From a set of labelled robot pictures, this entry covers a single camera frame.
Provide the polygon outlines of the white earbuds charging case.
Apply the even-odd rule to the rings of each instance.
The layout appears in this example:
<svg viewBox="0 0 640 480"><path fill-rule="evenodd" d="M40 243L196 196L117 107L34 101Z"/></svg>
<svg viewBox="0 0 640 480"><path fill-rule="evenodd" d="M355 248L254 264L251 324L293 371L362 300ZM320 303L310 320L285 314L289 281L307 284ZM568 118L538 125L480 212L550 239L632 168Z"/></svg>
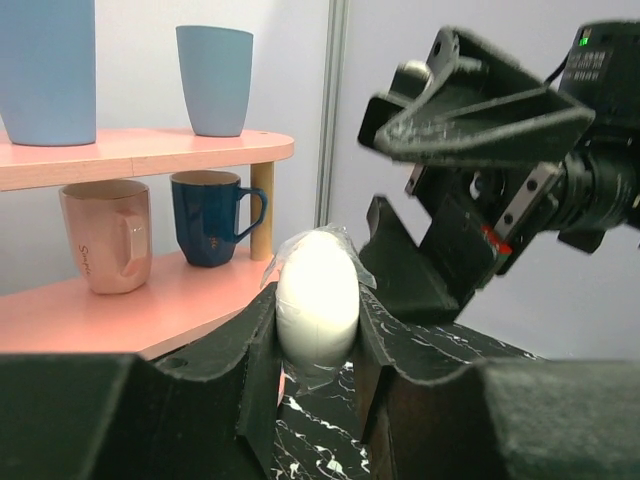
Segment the white earbuds charging case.
<svg viewBox="0 0 640 480"><path fill-rule="evenodd" d="M356 341L360 288L377 281L344 226L330 223L281 244L261 280L278 276L277 339L285 372L306 394L333 380Z"/></svg>

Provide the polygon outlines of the black marble mat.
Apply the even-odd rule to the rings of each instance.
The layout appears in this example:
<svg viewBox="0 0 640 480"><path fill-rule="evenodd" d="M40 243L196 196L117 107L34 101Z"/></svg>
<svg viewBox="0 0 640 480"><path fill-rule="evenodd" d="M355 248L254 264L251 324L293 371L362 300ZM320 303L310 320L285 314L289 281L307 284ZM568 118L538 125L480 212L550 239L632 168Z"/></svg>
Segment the black marble mat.
<svg viewBox="0 0 640 480"><path fill-rule="evenodd" d="M527 397L542 367L512 347L482 363L444 330L365 318L354 364L278 400L272 314L245 312L159 363L148 479L555 479Z"/></svg>

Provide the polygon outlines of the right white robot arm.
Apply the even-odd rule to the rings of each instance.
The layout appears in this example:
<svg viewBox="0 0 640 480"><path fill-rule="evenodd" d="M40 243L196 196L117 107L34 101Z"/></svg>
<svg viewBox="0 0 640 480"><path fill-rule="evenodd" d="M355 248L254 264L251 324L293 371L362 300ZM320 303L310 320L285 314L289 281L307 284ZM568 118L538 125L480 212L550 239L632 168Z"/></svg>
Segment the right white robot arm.
<svg viewBox="0 0 640 480"><path fill-rule="evenodd" d="M591 254L638 226L639 24L581 25L547 78L445 26L370 98L358 142L411 166L406 193L431 220L415 242L374 196L360 259L376 298L405 323L452 323L538 234Z"/></svg>

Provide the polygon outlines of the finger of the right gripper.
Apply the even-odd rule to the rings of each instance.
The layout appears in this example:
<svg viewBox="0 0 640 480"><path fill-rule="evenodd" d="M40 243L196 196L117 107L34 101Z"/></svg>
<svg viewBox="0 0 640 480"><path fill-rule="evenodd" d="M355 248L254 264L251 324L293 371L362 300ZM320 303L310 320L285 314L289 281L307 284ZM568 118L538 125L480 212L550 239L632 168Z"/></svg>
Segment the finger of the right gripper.
<svg viewBox="0 0 640 480"><path fill-rule="evenodd" d="M424 99L379 127L372 146L421 165L536 165L564 159L594 119L593 110L553 89L467 106Z"/></svg>
<svg viewBox="0 0 640 480"><path fill-rule="evenodd" d="M369 240L359 259L373 274L374 295L391 316L405 324L447 325L461 306L433 262L421 253L384 195L375 195L366 214Z"/></svg>

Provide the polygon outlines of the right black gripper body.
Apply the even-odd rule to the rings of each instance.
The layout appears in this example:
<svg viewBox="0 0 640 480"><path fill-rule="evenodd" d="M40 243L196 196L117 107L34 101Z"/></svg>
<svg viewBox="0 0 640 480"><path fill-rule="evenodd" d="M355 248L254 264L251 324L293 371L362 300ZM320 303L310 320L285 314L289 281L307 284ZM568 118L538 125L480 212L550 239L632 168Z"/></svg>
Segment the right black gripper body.
<svg viewBox="0 0 640 480"><path fill-rule="evenodd" d="M426 60L398 66L389 89L369 100L359 142L382 154L372 146L377 129L420 100L467 106L530 89L555 90L472 31L445 26ZM574 148L559 162L536 165L406 163L407 193L431 219L415 244L448 290L482 288L505 274L539 232L570 223L577 204L565 196L564 183Z"/></svg>

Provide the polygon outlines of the navy blue mug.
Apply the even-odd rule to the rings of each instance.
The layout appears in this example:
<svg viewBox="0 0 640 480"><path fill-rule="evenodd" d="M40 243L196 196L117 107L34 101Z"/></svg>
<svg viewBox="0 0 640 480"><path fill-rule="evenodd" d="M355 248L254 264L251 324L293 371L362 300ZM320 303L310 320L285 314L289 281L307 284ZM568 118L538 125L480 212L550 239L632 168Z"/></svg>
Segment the navy blue mug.
<svg viewBox="0 0 640 480"><path fill-rule="evenodd" d="M195 170L170 176L174 223L186 261L215 268L228 263L236 245L260 226L269 200L260 188L244 188L240 176L225 171ZM259 200L259 215L239 230L239 208L246 196Z"/></svg>

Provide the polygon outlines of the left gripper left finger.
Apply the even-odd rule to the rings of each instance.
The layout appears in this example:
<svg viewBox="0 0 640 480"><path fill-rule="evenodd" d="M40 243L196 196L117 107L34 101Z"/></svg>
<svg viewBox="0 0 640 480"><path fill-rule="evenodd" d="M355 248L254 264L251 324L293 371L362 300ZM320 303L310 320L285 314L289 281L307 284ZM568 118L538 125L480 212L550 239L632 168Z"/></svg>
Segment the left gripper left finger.
<svg viewBox="0 0 640 480"><path fill-rule="evenodd" d="M5 479L266 479L281 355L275 289L162 360L1 359Z"/></svg>

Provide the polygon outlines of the pink three-tier shelf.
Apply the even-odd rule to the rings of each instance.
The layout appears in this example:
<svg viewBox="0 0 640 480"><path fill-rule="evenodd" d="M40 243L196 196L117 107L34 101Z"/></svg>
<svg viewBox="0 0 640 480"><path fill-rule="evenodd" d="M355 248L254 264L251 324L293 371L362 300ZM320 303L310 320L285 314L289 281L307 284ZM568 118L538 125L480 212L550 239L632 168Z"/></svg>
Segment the pink three-tier shelf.
<svg viewBox="0 0 640 480"><path fill-rule="evenodd" d="M104 130L91 145L1 143L1 189L85 183L88 200L68 196L71 250L80 277L5 295L5 353L136 352L149 358L217 328L259 292L271 249L271 209L251 208L251 246L223 266L189 266L179 254L151 254L149 191L141 176L247 165L251 183L273 189L289 136L245 131L200 137L185 130Z"/></svg>

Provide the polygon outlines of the tall blue cup left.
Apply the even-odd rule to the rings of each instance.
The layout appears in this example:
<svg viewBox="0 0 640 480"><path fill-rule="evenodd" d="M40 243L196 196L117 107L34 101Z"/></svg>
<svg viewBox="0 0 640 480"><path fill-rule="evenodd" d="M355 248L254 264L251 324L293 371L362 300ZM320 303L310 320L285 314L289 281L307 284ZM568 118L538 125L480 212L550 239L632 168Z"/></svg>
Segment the tall blue cup left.
<svg viewBox="0 0 640 480"><path fill-rule="evenodd" d="M1 119L17 145L96 141L93 0L1 3Z"/></svg>

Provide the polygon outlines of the pink mug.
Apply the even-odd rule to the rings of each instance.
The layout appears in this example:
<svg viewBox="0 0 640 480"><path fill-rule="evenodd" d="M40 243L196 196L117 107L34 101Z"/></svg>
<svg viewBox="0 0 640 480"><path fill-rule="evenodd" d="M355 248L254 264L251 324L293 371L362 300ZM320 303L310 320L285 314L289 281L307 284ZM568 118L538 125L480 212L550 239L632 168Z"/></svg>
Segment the pink mug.
<svg viewBox="0 0 640 480"><path fill-rule="evenodd" d="M129 179L69 184L59 190L78 271L96 294L125 294L149 278L149 188Z"/></svg>

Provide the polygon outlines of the blue cup right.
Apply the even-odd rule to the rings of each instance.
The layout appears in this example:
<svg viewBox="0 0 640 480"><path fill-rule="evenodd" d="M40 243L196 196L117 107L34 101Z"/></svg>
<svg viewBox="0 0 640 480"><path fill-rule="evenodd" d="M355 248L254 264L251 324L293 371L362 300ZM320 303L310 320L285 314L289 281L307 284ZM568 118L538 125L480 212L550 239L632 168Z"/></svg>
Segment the blue cup right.
<svg viewBox="0 0 640 480"><path fill-rule="evenodd" d="M199 136L237 137L248 111L253 63L252 33L181 25L176 42L185 105Z"/></svg>

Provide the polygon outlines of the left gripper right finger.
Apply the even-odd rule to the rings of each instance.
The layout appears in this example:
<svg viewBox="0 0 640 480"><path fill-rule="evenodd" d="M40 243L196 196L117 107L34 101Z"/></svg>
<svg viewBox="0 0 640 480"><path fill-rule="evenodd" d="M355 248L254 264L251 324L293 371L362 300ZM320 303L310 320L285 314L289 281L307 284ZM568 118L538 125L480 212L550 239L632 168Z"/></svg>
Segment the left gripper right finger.
<svg viewBox="0 0 640 480"><path fill-rule="evenodd" d="M361 293L354 350L375 479L635 479L639 365L544 360L470 329L422 328Z"/></svg>

